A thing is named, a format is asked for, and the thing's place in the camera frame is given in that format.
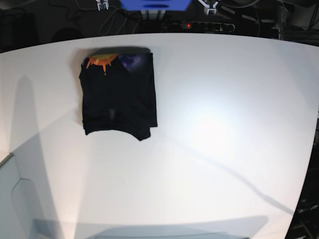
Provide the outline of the black T-shirt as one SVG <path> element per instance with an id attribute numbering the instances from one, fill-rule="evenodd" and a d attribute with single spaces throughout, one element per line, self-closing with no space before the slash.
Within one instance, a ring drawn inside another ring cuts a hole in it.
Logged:
<path id="1" fill-rule="evenodd" d="M 157 127 L 153 53 L 145 47 L 102 48 L 81 63 L 85 134 L 117 130 L 142 141 Z"/>

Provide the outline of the black power strip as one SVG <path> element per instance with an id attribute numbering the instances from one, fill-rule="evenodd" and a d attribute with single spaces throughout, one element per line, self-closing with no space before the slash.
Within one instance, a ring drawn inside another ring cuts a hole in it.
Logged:
<path id="1" fill-rule="evenodd" d="M 235 31 L 235 25 L 231 23 L 222 22 L 205 22 L 205 21 L 187 21 L 181 23 L 174 23 L 174 26 L 186 31 L 194 32 L 212 32 L 212 33 L 232 33 Z"/>

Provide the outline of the blue box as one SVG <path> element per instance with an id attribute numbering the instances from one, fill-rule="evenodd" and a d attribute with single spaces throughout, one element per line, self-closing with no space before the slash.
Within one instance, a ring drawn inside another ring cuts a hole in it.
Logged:
<path id="1" fill-rule="evenodd" d="M 129 11 L 172 10 L 185 11 L 191 0 L 120 0 L 122 7 Z"/>

